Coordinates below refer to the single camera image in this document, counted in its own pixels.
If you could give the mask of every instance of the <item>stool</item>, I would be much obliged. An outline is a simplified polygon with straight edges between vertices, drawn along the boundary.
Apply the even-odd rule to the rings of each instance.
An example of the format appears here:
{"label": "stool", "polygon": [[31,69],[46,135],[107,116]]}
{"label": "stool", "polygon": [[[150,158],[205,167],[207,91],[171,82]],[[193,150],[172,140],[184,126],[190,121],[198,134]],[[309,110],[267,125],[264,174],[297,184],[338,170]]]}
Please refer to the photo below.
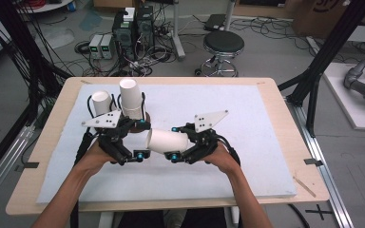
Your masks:
{"label": "stool", "polygon": [[239,74],[236,67],[226,60],[239,55],[244,49],[244,41],[238,34],[225,30],[212,31],[203,39],[203,47],[214,56],[195,70],[196,75],[203,73],[206,77],[213,75],[236,77]]}

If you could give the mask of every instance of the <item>wooden table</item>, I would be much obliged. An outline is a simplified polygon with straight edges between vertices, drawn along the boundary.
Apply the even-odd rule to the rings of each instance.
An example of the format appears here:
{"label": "wooden table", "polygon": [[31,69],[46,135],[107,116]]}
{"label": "wooden table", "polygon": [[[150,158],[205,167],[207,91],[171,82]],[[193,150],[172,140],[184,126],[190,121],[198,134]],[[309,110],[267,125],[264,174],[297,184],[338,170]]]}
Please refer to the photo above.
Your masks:
{"label": "wooden table", "polygon": [[[7,206],[9,215],[33,215],[46,205],[36,200],[44,182],[48,162],[58,143],[67,117],[73,108],[83,84],[117,85],[121,78],[70,78],[48,118],[41,136],[34,147],[29,162],[39,162],[36,169],[25,169]],[[275,82],[270,78],[189,78],[148,77],[136,78],[142,85],[250,85],[257,86],[272,126],[275,129],[283,156],[294,179],[298,194],[291,198],[259,199],[260,203],[294,203],[326,201],[328,190],[313,165],[305,164],[311,155],[298,132],[298,128],[282,99]],[[80,211],[128,211],[170,208],[217,207],[236,205],[233,199],[178,199],[160,201],[123,201],[81,203]]]}

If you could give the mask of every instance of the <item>human hand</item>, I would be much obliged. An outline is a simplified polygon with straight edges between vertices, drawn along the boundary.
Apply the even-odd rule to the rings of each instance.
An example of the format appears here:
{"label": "human hand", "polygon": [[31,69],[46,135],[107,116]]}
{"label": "human hand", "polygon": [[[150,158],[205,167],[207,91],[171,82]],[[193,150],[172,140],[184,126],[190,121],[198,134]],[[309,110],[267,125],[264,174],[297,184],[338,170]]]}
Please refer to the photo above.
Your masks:
{"label": "human hand", "polygon": [[221,142],[218,142],[218,147],[216,147],[212,154],[204,157],[202,160],[218,166],[220,171],[225,174],[229,174],[236,168],[240,168]]}
{"label": "human hand", "polygon": [[109,156],[100,146],[99,142],[96,141],[88,149],[81,160],[75,165],[75,169],[88,172],[89,175],[93,176],[102,169],[106,162],[117,162],[111,156]]}

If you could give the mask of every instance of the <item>gray floor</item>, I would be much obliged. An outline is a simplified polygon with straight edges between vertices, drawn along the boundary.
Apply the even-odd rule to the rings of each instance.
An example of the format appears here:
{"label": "gray floor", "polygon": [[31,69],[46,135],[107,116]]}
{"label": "gray floor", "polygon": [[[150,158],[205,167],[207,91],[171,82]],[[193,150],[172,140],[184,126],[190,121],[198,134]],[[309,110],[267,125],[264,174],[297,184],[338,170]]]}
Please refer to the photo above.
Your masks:
{"label": "gray floor", "polygon": [[[221,13],[225,7],[221,3],[209,8],[212,5],[209,4],[210,1],[201,1],[200,3],[196,1],[195,4],[201,4],[202,7],[198,6],[195,8],[196,11],[193,11],[192,8],[185,7],[189,5],[189,1],[184,2],[187,3],[186,5],[181,4],[181,15],[183,15],[180,19],[181,28],[186,23],[195,20],[190,16],[192,13],[196,13],[201,20],[205,21],[207,19],[206,14]],[[66,63],[81,58],[73,50],[75,44],[88,40],[94,32],[109,32],[112,25],[111,17],[113,14],[95,12],[88,2],[78,2],[78,4],[81,8],[76,12],[58,9],[50,13],[36,15],[40,23],[46,24],[67,18],[63,22],[51,24],[51,27],[69,28],[74,33],[75,40],[71,44],[55,49]],[[238,21],[236,24],[248,25],[248,22]],[[192,22],[182,33],[204,33],[201,27],[201,23]],[[295,39],[287,38],[271,39],[255,33],[250,28],[238,30],[237,28],[243,27],[238,25],[233,27],[235,28],[232,28],[232,31],[239,34],[245,41],[245,51],[234,59],[234,64],[240,71],[240,77],[271,77],[277,84],[281,84],[299,75],[313,60],[306,43],[299,39],[296,42]],[[271,28],[271,31],[282,32],[281,29],[274,28]],[[287,32],[292,33],[290,27],[287,28]],[[186,51],[186,58],[181,62],[155,65],[152,67],[153,73],[150,76],[193,76],[194,69],[210,57],[202,48],[202,39],[203,36],[182,36],[181,40]],[[365,58],[365,54],[354,48],[352,44],[345,45],[340,53],[345,58]],[[338,56],[336,61],[340,62],[341,58],[342,56]],[[346,59],[345,62],[352,64],[355,60]],[[109,61],[102,62],[102,66],[110,63]],[[84,69],[88,68],[86,63],[80,63],[80,66],[69,63],[68,66],[75,75],[82,75]],[[282,94],[290,94],[291,90],[287,89]],[[8,56],[1,53],[0,141],[27,103],[27,87]],[[354,226],[365,227],[365,131],[352,129],[324,80],[321,80],[318,95],[316,134]],[[30,150],[26,152],[25,159],[27,159]],[[13,171],[10,171],[0,186],[0,227],[30,226],[36,218],[36,216],[11,217],[5,213],[12,189],[21,175],[20,172],[14,171],[18,164],[20,164],[19,161],[13,166]],[[320,203],[319,205],[321,210],[331,211],[329,203]],[[315,203],[300,203],[296,207],[306,217],[311,227],[336,227],[335,219],[330,214],[324,215],[322,219],[319,214],[306,213],[306,210],[317,209]],[[264,208],[276,227],[302,227],[300,220],[289,206],[266,205]],[[99,213],[83,213],[81,220],[81,227],[95,227],[99,221]]]}

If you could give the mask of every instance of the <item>human arm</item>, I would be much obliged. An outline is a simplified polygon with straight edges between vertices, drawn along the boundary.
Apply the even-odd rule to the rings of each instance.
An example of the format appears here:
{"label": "human arm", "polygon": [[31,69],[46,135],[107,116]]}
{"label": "human arm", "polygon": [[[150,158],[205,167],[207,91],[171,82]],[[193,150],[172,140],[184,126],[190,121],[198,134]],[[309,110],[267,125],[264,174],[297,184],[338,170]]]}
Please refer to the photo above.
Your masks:
{"label": "human arm", "polygon": [[220,171],[227,175],[232,185],[236,203],[240,209],[244,228],[272,227],[271,221],[255,198],[240,166],[230,156],[222,143],[219,142],[216,150],[211,155],[203,158],[203,160],[218,166]]}
{"label": "human arm", "polygon": [[106,162],[115,162],[115,160],[95,142],[70,170],[58,192],[32,227],[65,227],[87,181],[98,173]]}

